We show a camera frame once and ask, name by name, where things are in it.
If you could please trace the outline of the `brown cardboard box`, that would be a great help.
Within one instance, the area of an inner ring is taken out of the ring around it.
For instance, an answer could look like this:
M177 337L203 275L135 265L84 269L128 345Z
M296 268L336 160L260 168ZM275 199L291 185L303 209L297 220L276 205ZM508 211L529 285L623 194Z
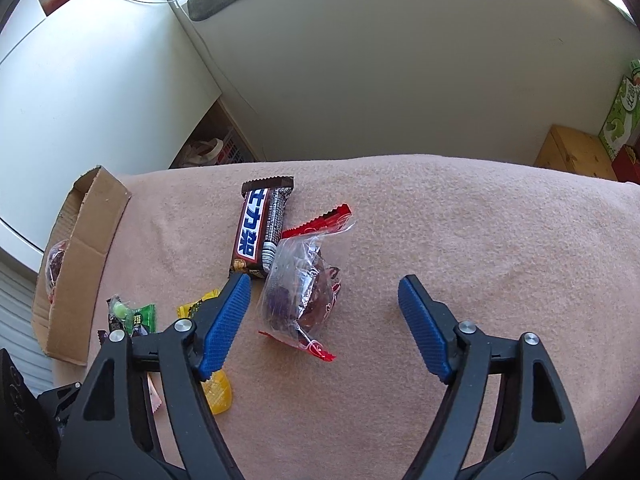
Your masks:
M130 198L126 186L101 166L79 177L67 194L42 257L32 303L32 329L46 356L87 364L100 281ZM68 245L49 304L44 262L59 240L68 240Z

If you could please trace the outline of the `black candy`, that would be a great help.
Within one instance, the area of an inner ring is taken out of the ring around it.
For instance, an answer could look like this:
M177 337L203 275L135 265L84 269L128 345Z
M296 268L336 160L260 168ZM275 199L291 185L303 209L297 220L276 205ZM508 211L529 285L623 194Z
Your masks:
M110 339L110 333L107 330L98 330L98 338L100 346L103 346L104 342Z

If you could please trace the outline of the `Snickers bar Chinese label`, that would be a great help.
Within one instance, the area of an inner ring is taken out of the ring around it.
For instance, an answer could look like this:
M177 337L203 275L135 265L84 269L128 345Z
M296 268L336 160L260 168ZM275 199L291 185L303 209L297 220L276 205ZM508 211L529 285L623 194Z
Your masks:
M243 206L232 249L230 272L265 278L280 243L294 178L277 176L242 184Z

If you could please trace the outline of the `pink sachet packet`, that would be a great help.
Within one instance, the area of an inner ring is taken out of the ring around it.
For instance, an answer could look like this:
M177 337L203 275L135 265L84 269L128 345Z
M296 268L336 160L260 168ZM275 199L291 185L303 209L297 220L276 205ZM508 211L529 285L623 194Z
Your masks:
M152 377L150 375L146 376L146 382L148 383L149 388L151 410L152 413L155 413L162 405L162 400L160 400L160 395L157 393L154 382L152 381Z

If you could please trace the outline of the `white plastic storage basket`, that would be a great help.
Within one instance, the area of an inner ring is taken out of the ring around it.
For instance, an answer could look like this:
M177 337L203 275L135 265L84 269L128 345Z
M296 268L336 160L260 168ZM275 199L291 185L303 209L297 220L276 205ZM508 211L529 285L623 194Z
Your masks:
M196 125L170 164L170 169L257 162L238 124L216 101Z

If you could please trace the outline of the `yellow candy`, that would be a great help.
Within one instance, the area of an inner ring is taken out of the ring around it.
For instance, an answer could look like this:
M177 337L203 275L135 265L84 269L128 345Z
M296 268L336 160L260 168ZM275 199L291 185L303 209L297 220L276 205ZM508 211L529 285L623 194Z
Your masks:
M219 289L213 289L210 292L206 292L199 300L176 307L177 318L192 318L204 301L217 298L219 294ZM213 415L219 415L231 408L231 382L224 370L217 370L206 382L202 382L201 386Z

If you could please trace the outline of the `pink table cloth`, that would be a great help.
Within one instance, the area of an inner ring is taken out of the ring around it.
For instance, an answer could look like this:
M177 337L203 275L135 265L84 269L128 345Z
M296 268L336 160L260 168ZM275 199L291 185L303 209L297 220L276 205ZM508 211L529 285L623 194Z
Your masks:
M259 333L250 308L224 368L233 403L219 428L249 479L398 479L444 385L397 301L413 274L462 320L498 337L536 333L572 404L587 460L639 395L639 189L549 169L405 155L254 162L128 176L130 201L96 298L50 315L47 343L95 356L105 301L180 304L227 279L245 181L291 176L285 220L347 204L343 288L322 362Z

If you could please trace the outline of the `white radiator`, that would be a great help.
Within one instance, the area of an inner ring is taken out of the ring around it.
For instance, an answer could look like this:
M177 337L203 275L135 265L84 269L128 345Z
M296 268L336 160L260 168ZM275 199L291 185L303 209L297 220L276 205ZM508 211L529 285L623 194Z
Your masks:
M32 329L35 284L1 263L1 348L6 349L24 382L35 395L53 388L51 359L40 348Z

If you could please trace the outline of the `date snack clear red bag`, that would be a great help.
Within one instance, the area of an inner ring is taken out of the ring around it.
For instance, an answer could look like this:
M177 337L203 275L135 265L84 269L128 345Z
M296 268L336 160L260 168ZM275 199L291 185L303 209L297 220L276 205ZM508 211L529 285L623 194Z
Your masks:
M67 245L68 240L59 240L53 244L44 262L44 288L49 304L53 304L54 301L56 282L62 270Z

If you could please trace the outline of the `white cabinet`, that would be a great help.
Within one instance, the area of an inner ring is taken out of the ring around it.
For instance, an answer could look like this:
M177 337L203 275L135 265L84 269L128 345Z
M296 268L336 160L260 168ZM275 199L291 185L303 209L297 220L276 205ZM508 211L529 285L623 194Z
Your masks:
M1 36L1 247L37 270L73 183L164 170L220 89L169 0L70 0Z

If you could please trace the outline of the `wooden crate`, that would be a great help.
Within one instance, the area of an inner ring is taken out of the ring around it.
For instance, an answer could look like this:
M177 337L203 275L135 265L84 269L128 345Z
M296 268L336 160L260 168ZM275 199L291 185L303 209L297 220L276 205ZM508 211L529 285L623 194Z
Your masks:
M535 167L616 181L611 159L601 141L574 128L552 125L534 162Z

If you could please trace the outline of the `green candy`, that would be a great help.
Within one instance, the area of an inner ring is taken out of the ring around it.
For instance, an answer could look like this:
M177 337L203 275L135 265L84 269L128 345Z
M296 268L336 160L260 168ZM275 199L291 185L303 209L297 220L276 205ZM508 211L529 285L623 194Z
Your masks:
M108 307L108 330L123 330L130 337L146 336L156 332L154 304L132 308L119 296L106 300Z

